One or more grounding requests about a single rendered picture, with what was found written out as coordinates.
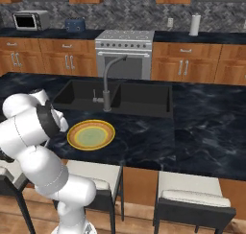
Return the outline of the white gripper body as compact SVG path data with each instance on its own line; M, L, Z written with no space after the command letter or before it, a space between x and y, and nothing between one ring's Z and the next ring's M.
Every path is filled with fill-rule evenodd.
M63 117L63 113L55 109L51 109L51 112L57 125L60 128L60 131L66 132L68 130L68 123L66 119Z

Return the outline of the yellow and orange plate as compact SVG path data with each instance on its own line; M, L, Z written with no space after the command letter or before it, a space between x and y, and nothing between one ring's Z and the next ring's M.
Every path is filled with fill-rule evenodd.
M67 142L80 151L105 148L115 136L114 127L103 120L85 120L74 125L67 133Z

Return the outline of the grey sink tap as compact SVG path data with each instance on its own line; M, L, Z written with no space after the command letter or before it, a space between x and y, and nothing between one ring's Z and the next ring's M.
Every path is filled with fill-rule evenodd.
M126 55L123 55L122 57L118 57L112 61L110 61L105 70L104 70L104 75L103 75L103 81L104 81L104 89L103 89L103 97L102 98L97 98L96 97L96 92L93 92L93 99L92 101L94 103L100 103L102 104L103 110L105 112L110 112L111 111L111 93L108 89L108 73L111 69L111 67L116 64L117 62L119 62L120 60L125 60L127 58Z

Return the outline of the wooden base cupboard run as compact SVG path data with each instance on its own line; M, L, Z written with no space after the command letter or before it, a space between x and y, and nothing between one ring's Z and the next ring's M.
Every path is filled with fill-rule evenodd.
M7 72L96 77L95 42L0 37L0 76Z
M246 45L155 42L151 79L246 85Z

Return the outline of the black stool with white cushion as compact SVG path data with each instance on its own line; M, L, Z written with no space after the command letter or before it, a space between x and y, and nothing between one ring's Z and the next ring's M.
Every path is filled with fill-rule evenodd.
M0 160L0 196L14 197L21 210L30 234L36 234L22 191L29 183L17 161Z
M236 210L222 195L216 177L159 172L154 209L154 234L159 234L160 221L214 229L222 234Z
M124 220L123 167L69 160L66 184L52 196L57 203L59 225L52 234L97 234L86 219L86 208L110 213L111 234L115 234L116 197L121 197Z

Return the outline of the black sink basin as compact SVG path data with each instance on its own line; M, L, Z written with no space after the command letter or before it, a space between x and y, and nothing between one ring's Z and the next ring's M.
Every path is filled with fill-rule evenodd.
M82 111L103 111L103 104L95 103L94 98L103 97L103 82L69 81L53 100L57 109ZM111 113L173 117L172 86L152 83L109 82L111 93Z

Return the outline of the silver oven with hob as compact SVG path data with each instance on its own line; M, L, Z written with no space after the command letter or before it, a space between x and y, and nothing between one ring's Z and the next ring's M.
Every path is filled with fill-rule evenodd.
M105 30L95 38L97 72L104 76L107 64L119 57L125 60L115 63L108 77L115 79L151 79L154 31Z

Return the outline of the blue toaster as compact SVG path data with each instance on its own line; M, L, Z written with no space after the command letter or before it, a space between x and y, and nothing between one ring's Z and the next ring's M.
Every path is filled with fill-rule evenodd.
M86 29L86 22L83 17L67 18L65 20L65 29L69 33L80 33Z

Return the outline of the wooden island cabinet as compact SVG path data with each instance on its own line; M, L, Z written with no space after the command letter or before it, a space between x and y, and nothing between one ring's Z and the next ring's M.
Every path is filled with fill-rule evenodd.
M116 190L117 166L83 161L64 160L69 173L98 178L109 183ZM123 168L124 201L153 206L156 197L158 172L137 168ZM236 209L236 218L246 221L246 181L219 179L222 195L231 201Z

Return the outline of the silver toaster oven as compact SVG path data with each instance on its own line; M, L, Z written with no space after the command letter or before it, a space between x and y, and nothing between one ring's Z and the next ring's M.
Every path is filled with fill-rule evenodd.
M18 31L44 31L50 27L48 11L19 11L12 18Z

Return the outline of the white paper towel roll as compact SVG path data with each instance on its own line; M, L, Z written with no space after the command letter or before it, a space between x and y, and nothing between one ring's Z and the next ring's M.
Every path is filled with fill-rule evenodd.
M192 15L191 18L191 25L189 30L190 36L197 36L199 33L199 27L200 27L200 21L201 21L201 15L199 13L195 13Z

